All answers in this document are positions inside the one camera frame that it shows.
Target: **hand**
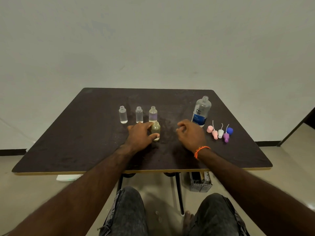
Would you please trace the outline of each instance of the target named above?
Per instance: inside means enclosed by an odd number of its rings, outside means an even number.
[[[192,153],[199,147],[207,145],[204,131],[199,125],[188,119],[180,121],[177,125],[180,127],[176,129],[178,139]]]
[[[154,133],[148,136],[147,130],[153,125],[152,122],[137,123],[136,125],[128,126],[129,136],[125,142],[126,145],[130,146],[132,151],[135,153],[143,150],[152,141],[160,137],[160,134]]]

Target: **foot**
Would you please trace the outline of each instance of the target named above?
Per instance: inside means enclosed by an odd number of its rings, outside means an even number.
[[[185,212],[185,216],[184,216],[184,223],[183,223],[183,232],[186,231],[187,227],[189,226],[192,218],[194,217],[193,214],[191,214],[189,211]]]

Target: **person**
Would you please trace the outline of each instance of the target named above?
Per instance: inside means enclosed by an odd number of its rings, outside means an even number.
[[[40,206],[9,235],[86,235],[129,160],[159,137],[157,133],[147,135],[151,125],[147,122],[128,126],[126,142],[111,156]],[[206,146],[204,131],[198,125],[186,119],[178,126],[178,139],[189,151],[195,153]],[[198,159],[267,236],[315,235],[315,212],[290,195],[227,162],[211,149],[201,149]],[[248,235],[248,232],[230,201],[220,194],[211,194],[196,215],[186,213],[183,234]],[[145,208],[135,189],[125,187],[117,192],[99,235],[148,235]]]

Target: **person's left hand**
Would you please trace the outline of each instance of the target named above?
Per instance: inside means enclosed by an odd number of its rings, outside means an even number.
[[[152,141],[160,137],[160,134],[154,133],[148,136],[147,130],[153,125],[152,122],[137,123],[136,125],[128,126],[129,136],[125,142],[126,145],[130,146],[132,151],[135,153],[143,150]]]

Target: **blue cap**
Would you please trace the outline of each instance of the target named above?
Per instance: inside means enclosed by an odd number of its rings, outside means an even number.
[[[232,133],[233,133],[233,128],[228,127],[227,130],[226,130],[226,132],[227,132],[228,134],[232,135]]]

